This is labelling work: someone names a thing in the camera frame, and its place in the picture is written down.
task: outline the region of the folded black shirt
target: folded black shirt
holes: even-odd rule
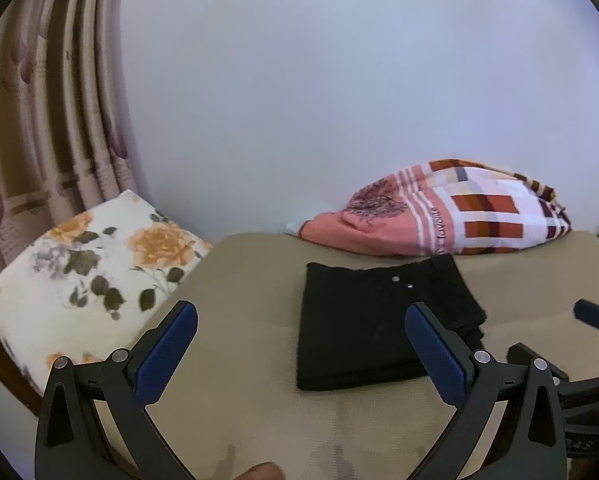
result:
[[[471,349],[486,320],[449,254],[398,267],[308,264],[297,348],[297,386],[337,390],[426,375],[404,331],[423,301]]]

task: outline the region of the curtain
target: curtain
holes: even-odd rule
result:
[[[136,190],[116,108],[112,0],[13,0],[0,18],[0,270]]]

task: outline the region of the checkered pattern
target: checkered pattern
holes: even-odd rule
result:
[[[293,234],[366,254],[507,253],[571,231],[555,190],[467,160],[434,160],[384,177]]]

